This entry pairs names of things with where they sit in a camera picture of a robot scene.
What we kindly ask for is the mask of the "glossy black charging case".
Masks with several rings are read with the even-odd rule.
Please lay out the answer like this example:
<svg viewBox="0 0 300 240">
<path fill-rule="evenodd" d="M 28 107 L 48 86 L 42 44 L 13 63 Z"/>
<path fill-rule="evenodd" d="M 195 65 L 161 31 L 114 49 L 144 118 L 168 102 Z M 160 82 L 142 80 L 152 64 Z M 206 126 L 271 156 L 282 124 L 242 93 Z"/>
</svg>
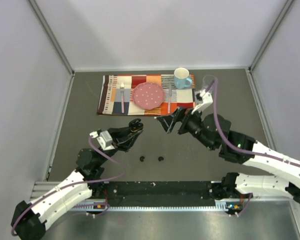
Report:
<svg viewBox="0 0 300 240">
<path fill-rule="evenodd" d="M 144 125 L 140 118 L 135 118 L 129 122 L 128 127 L 130 128 L 130 131 L 132 133 L 135 133 L 135 132 L 139 132 L 139 131 L 143 130 Z"/>
</svg>

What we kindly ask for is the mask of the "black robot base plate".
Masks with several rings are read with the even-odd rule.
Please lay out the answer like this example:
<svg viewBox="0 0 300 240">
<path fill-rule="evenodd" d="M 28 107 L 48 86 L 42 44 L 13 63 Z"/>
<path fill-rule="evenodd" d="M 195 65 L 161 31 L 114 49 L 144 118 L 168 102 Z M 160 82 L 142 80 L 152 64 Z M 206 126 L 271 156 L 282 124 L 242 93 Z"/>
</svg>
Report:
<svg viewBox="0 0 300 240">
<path fill-rule="evenodd" d="M 220 182 L 112 181 L 94 194 L 112 207 L 206 207 L 215 200 L 239 199 L 241 194 Z"/>
</svg>

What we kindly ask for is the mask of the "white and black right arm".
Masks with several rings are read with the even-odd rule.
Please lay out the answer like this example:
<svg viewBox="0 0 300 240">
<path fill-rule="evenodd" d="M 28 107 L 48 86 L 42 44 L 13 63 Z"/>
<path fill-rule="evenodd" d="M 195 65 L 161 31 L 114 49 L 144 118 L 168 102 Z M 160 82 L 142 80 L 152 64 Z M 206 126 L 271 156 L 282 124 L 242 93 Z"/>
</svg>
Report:
<svg viewBox="0 0 300 240">
<path fill-rule="evenodd" d="M 212 190 L 216 198 L 237 195 L 270 194 L 293 199 L 300 204 L 300 160 L 279 153 L 246 134 L 231 130 L 231 122 L 216 112 L 202 118 L 192 108 L 178 107 L 172 114 L 157 120 L 166 133 L 180 122 L 179 135 L 191 134 L 208 150 L 220 150 L 218 156 L 227 162 L 254 167 L 268 175 L 228 173 Z"/>
</svg>

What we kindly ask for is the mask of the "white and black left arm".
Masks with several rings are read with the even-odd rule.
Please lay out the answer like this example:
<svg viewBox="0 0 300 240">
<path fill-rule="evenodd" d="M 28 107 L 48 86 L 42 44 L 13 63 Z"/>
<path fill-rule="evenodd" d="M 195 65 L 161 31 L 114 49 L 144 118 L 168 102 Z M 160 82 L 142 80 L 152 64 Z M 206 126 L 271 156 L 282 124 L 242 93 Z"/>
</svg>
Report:
<svg viewBox="0 0 300 240">
<path fill-rule="evenodd" d="M 143 124 L 138 122 L 127 127 L 91 132 L 89 148 L 79 151 L 75 170 L 42 196 L 30 202 L 23 200 L 15 207 L 11 235 L 21 240 L 40 240 L 54 222 L 70 209 L 90 197 L 99 198 L 104 191 L 103 183 L 125 174 L 124 165 L 112 157 L 118 151 L 128 152 L 143 128 Z M 102 179 L 102 165 L 106 161 L 118 165 L 121 173 Z"/>
</svg>

